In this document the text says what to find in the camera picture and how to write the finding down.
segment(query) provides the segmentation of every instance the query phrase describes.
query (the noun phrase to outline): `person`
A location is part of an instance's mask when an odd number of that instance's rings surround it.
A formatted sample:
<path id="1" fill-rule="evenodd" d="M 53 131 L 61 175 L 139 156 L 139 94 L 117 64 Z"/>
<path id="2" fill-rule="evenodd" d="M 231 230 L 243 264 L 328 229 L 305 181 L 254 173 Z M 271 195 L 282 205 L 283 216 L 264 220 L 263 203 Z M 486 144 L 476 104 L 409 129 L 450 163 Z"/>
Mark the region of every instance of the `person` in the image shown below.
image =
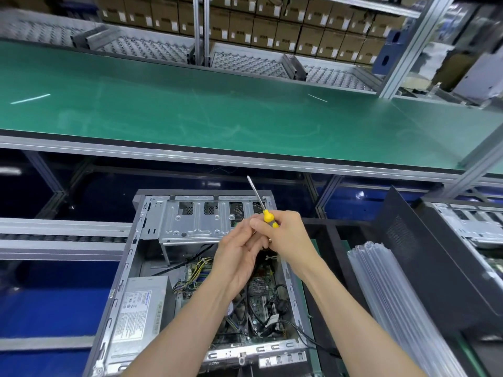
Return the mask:
<path id="1" fill-rule="evenodd" d="M 424 377 L 423 371 L 330 271 L 314 248 L 300 215 L 271 212 L 279 228 L 269 226 L 263 216 L 254 215 L 222 238 L 209 276 L 123 375 L 198 374 L 227 307 L 248 282 L 259 251 L 269 247 L 309 288 L 351 377 Z"/>

